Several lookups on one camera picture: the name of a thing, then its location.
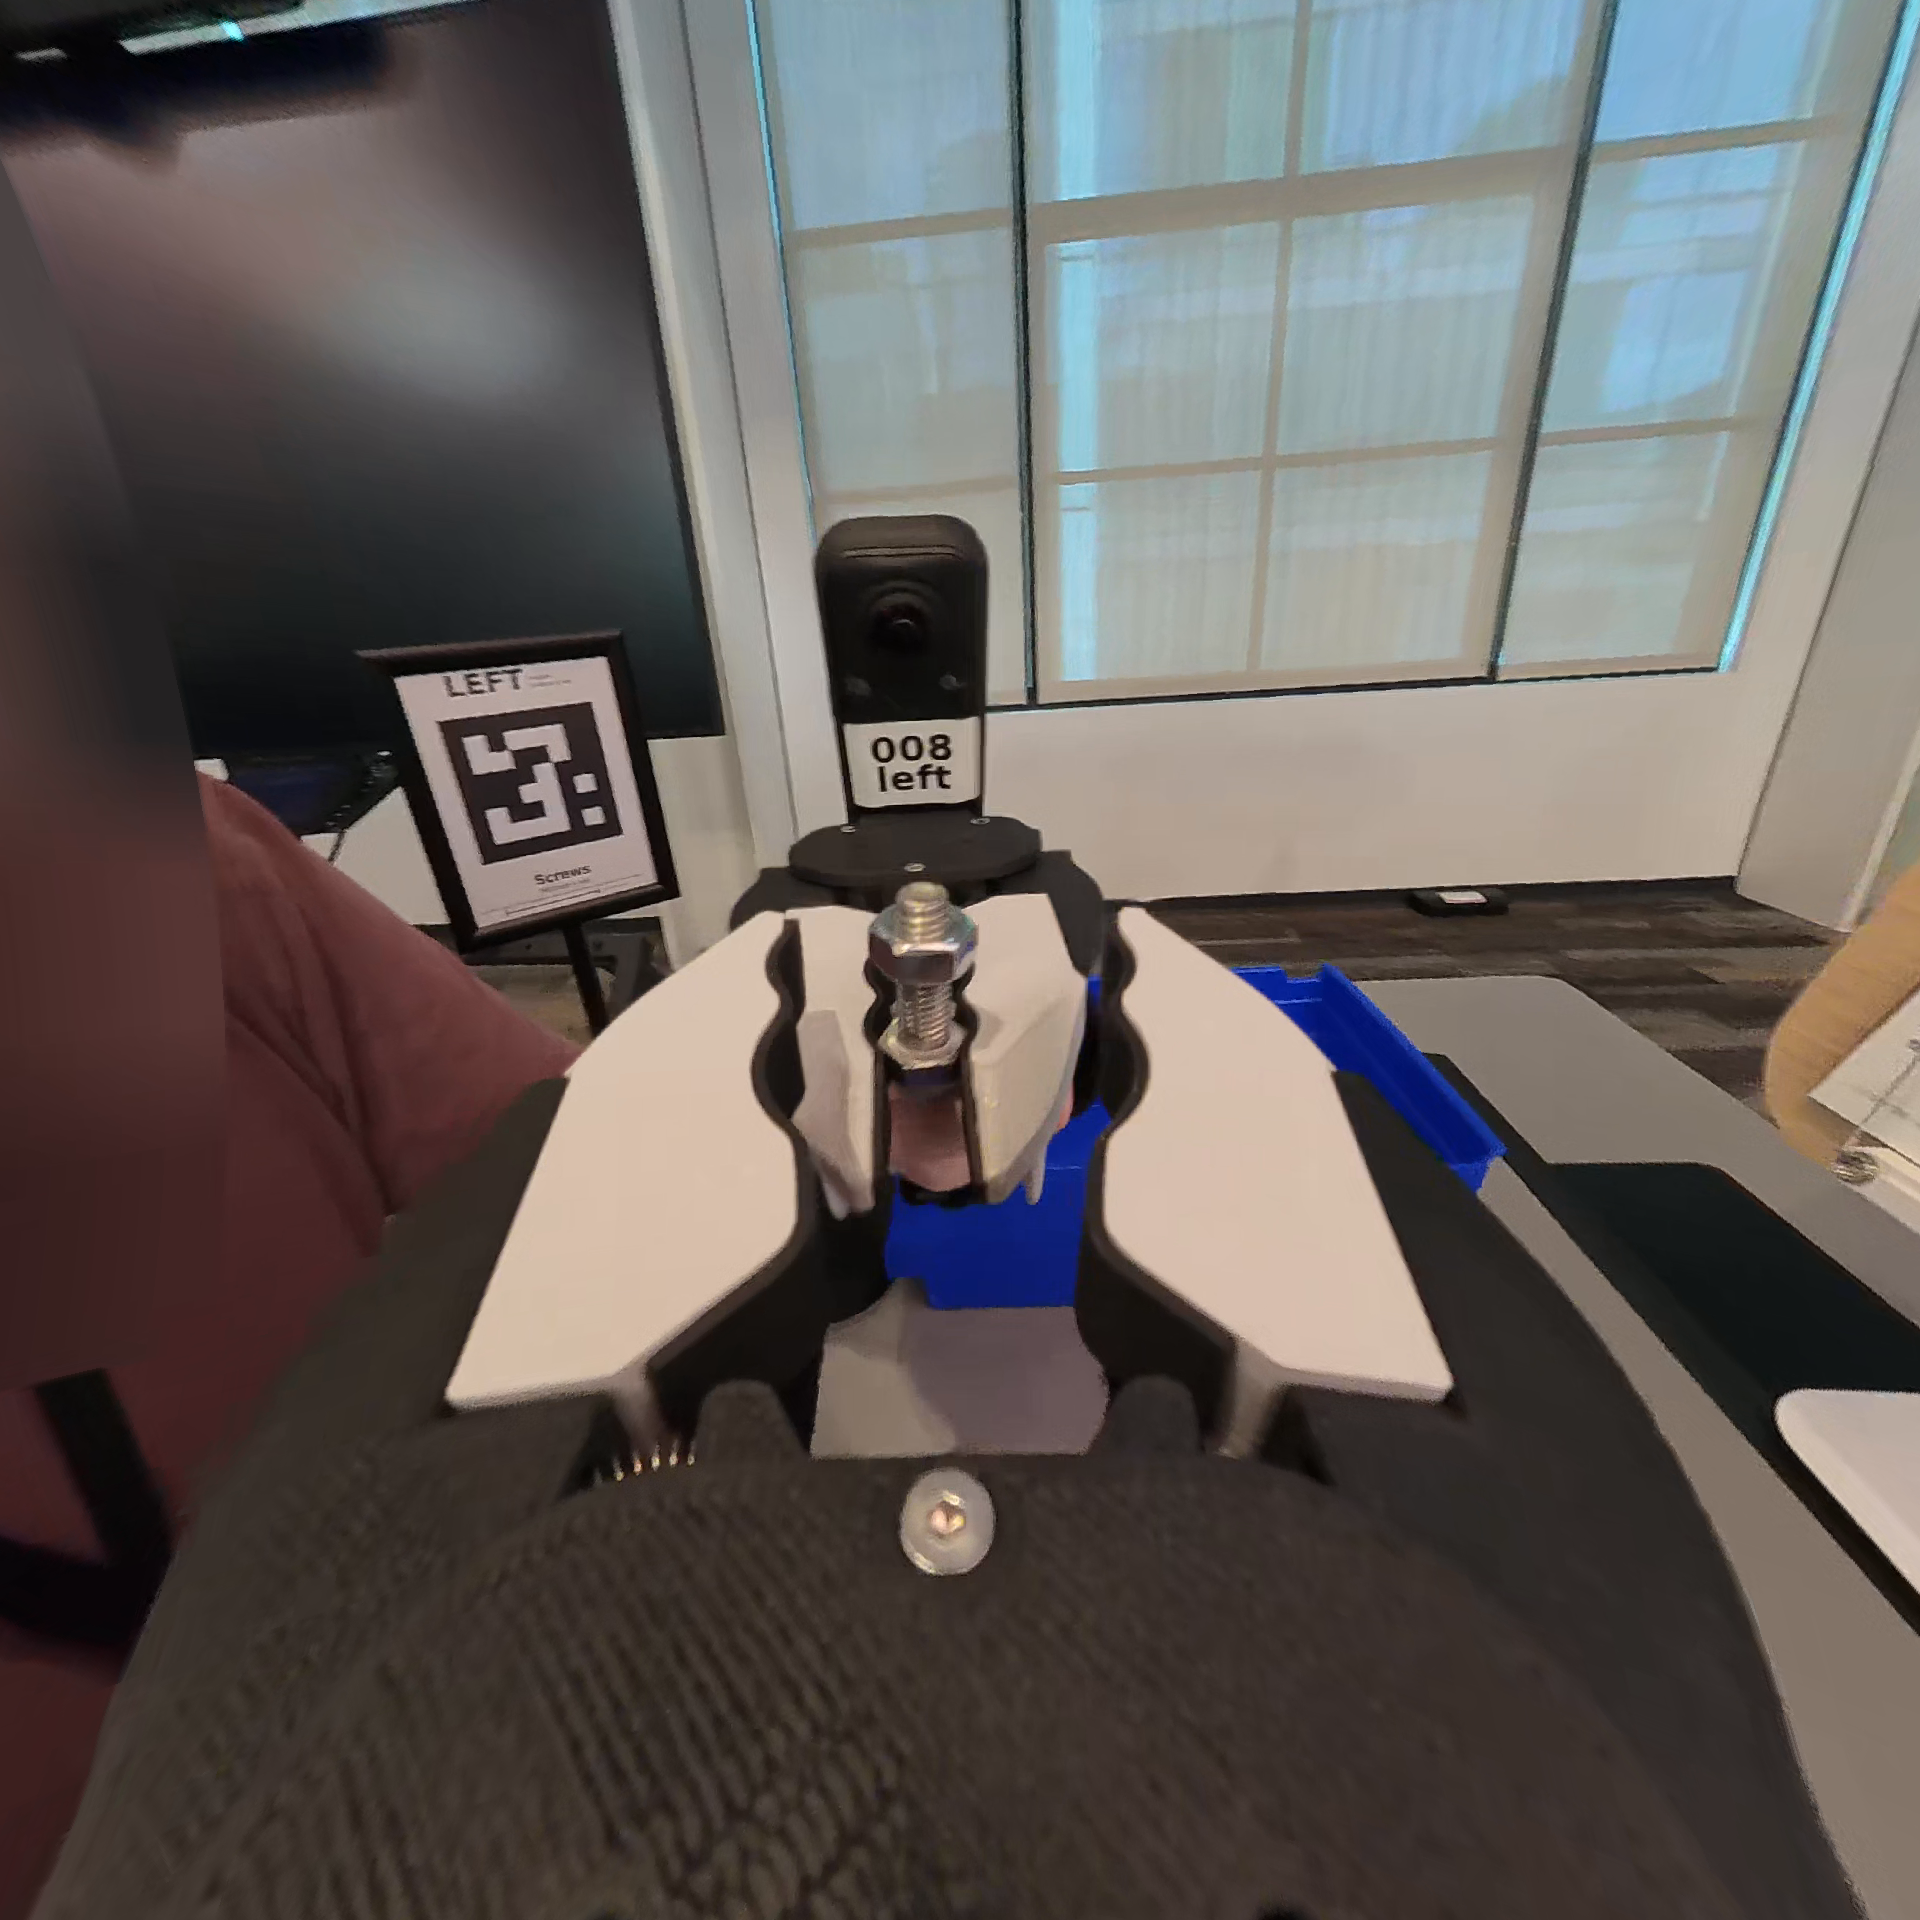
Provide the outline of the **blue plastic bin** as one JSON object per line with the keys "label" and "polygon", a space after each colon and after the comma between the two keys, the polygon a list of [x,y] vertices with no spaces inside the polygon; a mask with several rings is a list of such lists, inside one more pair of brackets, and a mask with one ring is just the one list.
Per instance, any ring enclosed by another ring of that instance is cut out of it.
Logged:
{"label": "blue plastic bin", "polygon": [[[1327,1063],[1368,1081],[1471,1191],[1507,1151],[1500,1134],[1401,1027],[1331,966],[1287,973],[1235,968],[1319,1048]],[[1080,1100],[1049,1139],[1044,1181],[991,1205],[942,1208],[896,1195],[885,1244],[886,1273],[918,1282],[936,1310],[1068,1307],[1077,1273],[1090,1151],[1109,1125],[1099,1099]]]}

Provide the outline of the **steel hex bolt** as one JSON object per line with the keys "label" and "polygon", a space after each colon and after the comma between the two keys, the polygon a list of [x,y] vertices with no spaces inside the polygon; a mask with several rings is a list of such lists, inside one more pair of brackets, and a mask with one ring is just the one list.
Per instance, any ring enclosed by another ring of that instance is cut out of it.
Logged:
{"label": "steel hex bolt", "polygon": [[[891,902],[908,913],[942,913],[947,905],[960,910],[936,880],[908,880]],[[950,1081],[965,1043],[957,992],[973,968],[955,978],[900,980],[885,975],[871,960],[870,966],[890,994],[890,1012],[876,1038],[876,1050],[886,1058],[890,1069],[916,1086]]]}

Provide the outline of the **black framed tag sign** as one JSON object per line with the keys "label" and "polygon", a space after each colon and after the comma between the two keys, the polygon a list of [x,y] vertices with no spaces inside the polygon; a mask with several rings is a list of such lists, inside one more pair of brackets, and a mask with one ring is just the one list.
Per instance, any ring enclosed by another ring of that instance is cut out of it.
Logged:
{"label": "black framed tag sign", "polygon": [[401,791],[460,951],[682,894],[619,633],[381,646]]}

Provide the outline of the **black video conference bar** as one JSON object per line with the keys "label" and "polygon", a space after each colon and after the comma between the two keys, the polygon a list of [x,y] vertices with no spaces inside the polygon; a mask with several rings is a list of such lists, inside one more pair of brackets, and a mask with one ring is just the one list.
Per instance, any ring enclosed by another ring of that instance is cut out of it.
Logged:
{"label": "black video conference bar", "polygon": [[173,51],[184,43],[343,24],[385,9],[381,1],[1,1],[1,57]]}

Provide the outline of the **large black wall screen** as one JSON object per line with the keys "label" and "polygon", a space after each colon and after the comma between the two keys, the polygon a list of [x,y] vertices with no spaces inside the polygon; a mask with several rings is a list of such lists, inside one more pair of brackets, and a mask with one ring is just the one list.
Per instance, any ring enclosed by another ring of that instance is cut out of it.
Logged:
{"label": "large black wall screen", "polygon": [[449,5],[11,60],[198,757],[385,745],[357,655],[619,633],[721,696],[604,5]]}

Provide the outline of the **printed instruction sheet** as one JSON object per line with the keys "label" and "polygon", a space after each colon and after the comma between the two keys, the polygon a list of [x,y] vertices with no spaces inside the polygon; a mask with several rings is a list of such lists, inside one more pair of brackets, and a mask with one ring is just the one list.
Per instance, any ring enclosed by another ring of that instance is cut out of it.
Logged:
{"label": "printed instruction sheet", "polygon": [[1820,1077],[1809,1099],[1848,1134],[1891,1153],[1895,1170],[1916,1170],[1916,1039],[1905,1029],[1873,1031]]}

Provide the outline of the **wooden backing board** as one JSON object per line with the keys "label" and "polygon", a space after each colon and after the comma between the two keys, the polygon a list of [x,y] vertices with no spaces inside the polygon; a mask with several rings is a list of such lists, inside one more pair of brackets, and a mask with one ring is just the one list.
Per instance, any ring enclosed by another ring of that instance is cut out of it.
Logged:
{"label": "wooden backing board", "polygon": [[1916,987],[1916,866],[1825,958],[1776,1022],[1761,1063],[1761,1106],[1802,1160],[1831,1166],[1846,1125],[1812,1087]]}

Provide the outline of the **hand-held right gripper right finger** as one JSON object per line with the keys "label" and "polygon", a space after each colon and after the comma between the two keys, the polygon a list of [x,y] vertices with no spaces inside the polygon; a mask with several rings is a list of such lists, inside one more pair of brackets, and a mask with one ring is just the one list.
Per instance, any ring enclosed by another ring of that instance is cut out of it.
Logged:
{"label": "hand-held right gripper right finger", "polygon": [[1336,1072],[1252,987],[1148,910],[1113,913],[1077,1335],[1109,1387],[1176,1385],[1247,1456],[1298,1391],[1446,1404],[1428,1322]]}

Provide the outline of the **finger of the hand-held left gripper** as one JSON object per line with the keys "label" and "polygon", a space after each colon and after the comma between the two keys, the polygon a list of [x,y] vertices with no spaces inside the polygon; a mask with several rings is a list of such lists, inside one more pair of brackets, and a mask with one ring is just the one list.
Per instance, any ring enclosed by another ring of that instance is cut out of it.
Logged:
{"label": "finger of the hand-held left gripper", "polygon": [[1044,1151],[1073,1110],[1087,992],[1044,894],[982,899],[971,921],[968,1165],[979,1197],[1005,1203],[1044,1185]]}
{"label": "finger of the hand-held left gripper", "polygon": [[866,980],[870,913],[807,905],[788,913],[799,931],[804,1008],[796,1020],[804,1077],[796,1128],[833,1218],[874,1211],[886,1177],[882,1068],[866,1020],[876,988]]}

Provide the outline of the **white framed window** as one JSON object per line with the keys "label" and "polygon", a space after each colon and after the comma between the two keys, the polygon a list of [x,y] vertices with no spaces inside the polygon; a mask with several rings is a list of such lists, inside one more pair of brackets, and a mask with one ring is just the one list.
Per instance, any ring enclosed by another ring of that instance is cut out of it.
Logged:
{"label": "white framed window", "polygon": [[1729,669],[1891,1],[749,5],[811,516],[994,707]]}

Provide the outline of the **person's left hand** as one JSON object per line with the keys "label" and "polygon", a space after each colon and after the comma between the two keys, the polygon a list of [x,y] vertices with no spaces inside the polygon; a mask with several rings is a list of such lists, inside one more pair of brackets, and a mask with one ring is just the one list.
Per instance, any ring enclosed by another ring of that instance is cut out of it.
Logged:
{"label": "person's left hand", "polygon": [[886,1166],[910,1205],[977,1203],[963,1087],[891,1082],[886,1087]]}

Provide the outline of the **black easel stand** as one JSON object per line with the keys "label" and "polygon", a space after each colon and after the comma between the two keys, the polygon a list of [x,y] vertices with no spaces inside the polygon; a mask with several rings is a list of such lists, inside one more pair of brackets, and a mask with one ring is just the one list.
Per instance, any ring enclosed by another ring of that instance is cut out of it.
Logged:
{"label": "black easel stand", "polygon": [[593,1039],[668,972],[664,926],[650,913],[570,923],[562,942]]}

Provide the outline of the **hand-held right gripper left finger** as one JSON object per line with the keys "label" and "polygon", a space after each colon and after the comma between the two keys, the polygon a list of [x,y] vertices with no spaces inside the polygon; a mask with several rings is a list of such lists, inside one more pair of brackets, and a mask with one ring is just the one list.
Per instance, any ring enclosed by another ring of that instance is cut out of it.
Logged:
{"label": "hand-held right gripper left finger", "polygon": [[567,1069],[449,1411],[604,1401],[647,1462],[758,1380],[811,1431],[833,1286],[796,1128],[800,988],[796,923],[755,914]]}

